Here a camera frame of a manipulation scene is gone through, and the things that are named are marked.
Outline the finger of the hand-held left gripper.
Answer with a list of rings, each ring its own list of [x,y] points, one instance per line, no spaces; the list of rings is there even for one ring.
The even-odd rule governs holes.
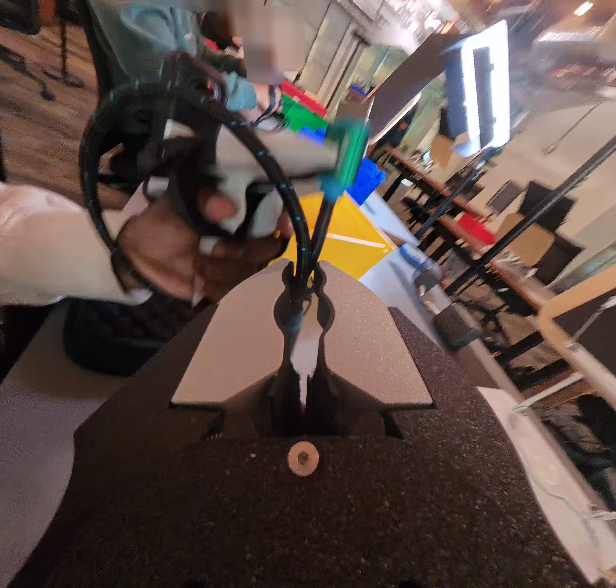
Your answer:
[[[257,130],[256,133],[289,178],[300,178],[335,168],[338,157],[338,145],[335,143],[326,141],[318,144],[290,130]],[[267,181],[264,169],[228,128],[221,128],[218,136],[216,176],[222,179]]]

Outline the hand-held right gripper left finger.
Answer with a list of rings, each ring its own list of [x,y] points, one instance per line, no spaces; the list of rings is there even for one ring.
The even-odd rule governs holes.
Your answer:
[[[247,418],[258,435],[282,435],[285,383],[293,379],[276,305],[295,265],[278,259],[222,298],[175,390],[174,407]]]

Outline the yellow plastic bin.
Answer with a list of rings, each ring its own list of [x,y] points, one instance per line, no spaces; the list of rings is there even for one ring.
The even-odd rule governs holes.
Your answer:
[[[360,280],[395,249],[396,245],[345,194],[333,209],[319,261]]]

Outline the person's left forearm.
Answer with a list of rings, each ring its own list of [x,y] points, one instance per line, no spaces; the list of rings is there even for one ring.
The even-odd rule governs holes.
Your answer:
[[[65,298],[134,306],[151,295],[120,284],[84,208],[48,190],[1,184],[2,306],[47,306]]]

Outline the person's left hand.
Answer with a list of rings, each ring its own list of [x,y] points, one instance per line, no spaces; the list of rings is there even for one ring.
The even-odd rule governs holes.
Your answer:
[[[281,255],[292,235],[290,218],[282,213],[271,236],[221,241],[203,254],[200,237],[175,213],[168,196],[161,195],[127,221],[117,243],[157,291],[185,302],[201,298],[217,303]]]

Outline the green plastic bin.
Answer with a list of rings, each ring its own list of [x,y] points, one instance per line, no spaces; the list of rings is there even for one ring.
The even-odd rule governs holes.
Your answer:
[[[284,93],[282,94],[281,113],[288,129],[293,132],[299,132],[304,127],[312,131],[326,130],[328,127],[327,120]]]

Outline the red plastic bin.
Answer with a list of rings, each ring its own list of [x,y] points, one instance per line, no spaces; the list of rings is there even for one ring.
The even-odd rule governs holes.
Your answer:
[[[471,213],[462,214],[457,220],[457,225],[483,245],[491,246],[496,241],[495,234],[486,227],[480,218]]]
[[[312,95],[299,89],[288,80],[283,81],[281,93],[284,107],[297,104],[315,115],[319,115],[320,118],[324,118],[327,115],[328,110],[326,107],[321,105]]]

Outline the blue plastic bin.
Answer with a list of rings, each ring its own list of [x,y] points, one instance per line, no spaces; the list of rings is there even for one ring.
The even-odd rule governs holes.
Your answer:
[[[323,144],[325,135],[326,129],[317,128],[313,130],[308,126],[303,126],[297,133],[297,137],[311,140],[317,145]],[[384,182],[385,178],[385,171],[379,169],[376,163],[365,157],[359,165],[353,185],[347,188],[346,192],[358,206],[362,206],[376,188]]]

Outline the dark box device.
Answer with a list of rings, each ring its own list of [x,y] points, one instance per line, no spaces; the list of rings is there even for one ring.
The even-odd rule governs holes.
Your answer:
[[[454,302],[435,314],[433,325],[443,344],[453,352],[458,352],[475,340],[483,339],[479,323],[459,302]]]

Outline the grey charger block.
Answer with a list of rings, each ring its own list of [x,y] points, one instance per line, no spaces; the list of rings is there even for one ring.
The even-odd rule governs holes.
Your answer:
[[[430,258],[425,259],[415,270],[413,284],[425,292],[431,291],[438,286],[443,279],[443,271],[438,263]]]

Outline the black quilted wrist rest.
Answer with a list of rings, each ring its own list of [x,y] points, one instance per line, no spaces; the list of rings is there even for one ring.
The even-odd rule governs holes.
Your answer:
[[[81,368],[129,377],[197,315],[188,303],[158,293],[137,306],[71,299],[64,322],[65,353]]]

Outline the wooden chair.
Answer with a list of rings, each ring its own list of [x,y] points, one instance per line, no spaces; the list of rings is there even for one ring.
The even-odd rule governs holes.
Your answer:
[[[453,139],[440,133],[436,134],[429,149],[429,158],[437,166],[446,168],[454,153],[454,146],[455,141]]]
[[[504,216],[502,223],[498,227],[495,239],[500,241],[525,217],[519,213],[510,213]],[[537,223],[533,223],[520,236],[514,239],[505,247],[516,255],[526,267],[536,267],[543,256],[548,252],[556,240],[556,234],[544,229]]]

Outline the black tripod light stand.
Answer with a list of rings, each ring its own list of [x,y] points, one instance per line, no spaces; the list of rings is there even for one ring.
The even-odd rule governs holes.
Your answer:
[[[615,136],[613,136],[604,146],[602,146],[593,156],[591,156],[584,164],[577,168],[567,179],[554,189],[548,196],[541,200],[525,219],[518,223],[504,238],[497,241],[488,251],[485,252],[479,259],[475,260],[453,283],[449,284],[445,290],[447,296],[451,297],[457,294],[461,288],[479,274],[481,269],[485,268],[499,253],[505,250],[514,239],[525,231],[533,223],[537,223],[551,208],[553,208],[560,200],[565,198],[571,191],[577,188],[589,175],[600,165],[602,165],[610,156],[615,153]]]
[[[417,231],[415,234],[417,240],[425,236],[428,230],[449,210],[451,204],[453,204],[460,195],[475,185],[481,177],[481,170],[485,168],[492,158],[500,155],[503,149],[504,146],[487,148],[479,154],[476,161],[473,161],[473,163],[470,163],[461,172],[457,173],[457,175],[461,175],[461,178],[458,180],[455,188],[453,188],[450,194],[442,200],[438,207],[435,208],[434,212],[430,214],[427,221],[423,223]]]

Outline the tablet with stand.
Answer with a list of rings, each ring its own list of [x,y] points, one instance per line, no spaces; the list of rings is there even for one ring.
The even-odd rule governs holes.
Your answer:
[[[499,215],[520,196],[526,188],[513,180],[505,182],[488,200],[486,207],[493,215]]]

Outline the led light panel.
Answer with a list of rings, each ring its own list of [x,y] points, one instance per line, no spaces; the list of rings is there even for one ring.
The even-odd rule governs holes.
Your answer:
[[[462,158],[501,148],[511,138],[508,23],[492,26],[442,51],[447,119],[453,146]]]

